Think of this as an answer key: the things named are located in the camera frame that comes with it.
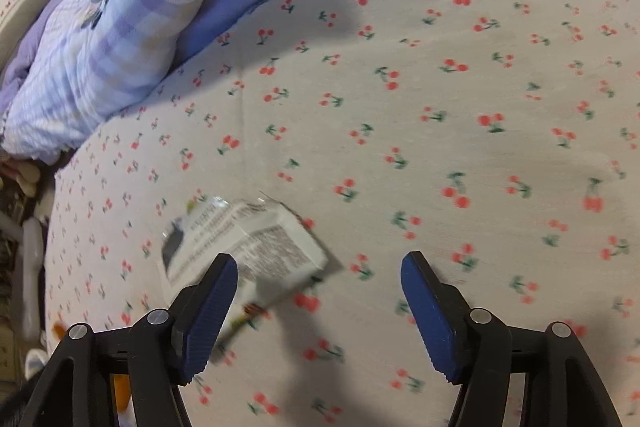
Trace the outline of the blue plaid quilt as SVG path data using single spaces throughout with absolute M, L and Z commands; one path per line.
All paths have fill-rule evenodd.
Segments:
M 52 162 L 165 78 L 204 0 L 64 0 L 2 102 L 1 150 Z

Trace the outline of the grey stroller frame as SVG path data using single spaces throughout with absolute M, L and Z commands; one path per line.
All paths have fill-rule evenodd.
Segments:
M 41 321 L 40 272 L 44 260 L 43 228 L 31 217 L 18 225 L 1 213 L 1 232 L 17 241 L 15 268 L 12 274 L 10 322 L 14 334 L 24 343 L 40 343 Z

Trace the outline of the white foil snack wrapper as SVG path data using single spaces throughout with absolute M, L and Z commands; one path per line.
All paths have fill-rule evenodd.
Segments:
M 219 254 L 238 266 L 238 287 L 221 334 L 301 288 L 326 269 L 329 257 L 294 212 L 274 200 L 227 202 L 209 197 L 164 232 L 158 271 L 168 303 L 198 283 Z

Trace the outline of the cherry print bed sheet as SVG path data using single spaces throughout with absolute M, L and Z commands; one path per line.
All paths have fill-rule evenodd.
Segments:
M 442 426 L 399 268 L 570 325 L 639 421 L 639 0 L 269 0 L 56 177 L 46 320 L 165 306 L 171 221 L 269 198 L 328 251 L 183 392 L 197 426 Z

